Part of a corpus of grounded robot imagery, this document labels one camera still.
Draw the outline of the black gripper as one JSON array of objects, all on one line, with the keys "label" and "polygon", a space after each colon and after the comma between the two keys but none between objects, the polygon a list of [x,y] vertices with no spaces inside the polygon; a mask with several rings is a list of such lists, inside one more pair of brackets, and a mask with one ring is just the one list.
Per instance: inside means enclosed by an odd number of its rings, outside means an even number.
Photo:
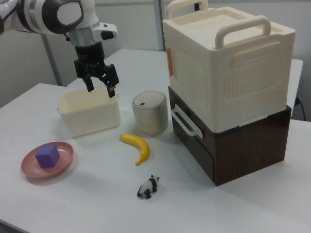
[{"label": "black gripper", "polygon": [[94,90],[91,80],[91,71],[99,73],[99,80],[103,82],[107,88],[110,98],[115,96],[115,88],[119,83],[119,78],[113,64],[104,64],[104,50],[101,42],[97,42],[90,46],[75,46],[78,59],[74,61],[76,75],[82,79],[86,85],[88,92]]}]

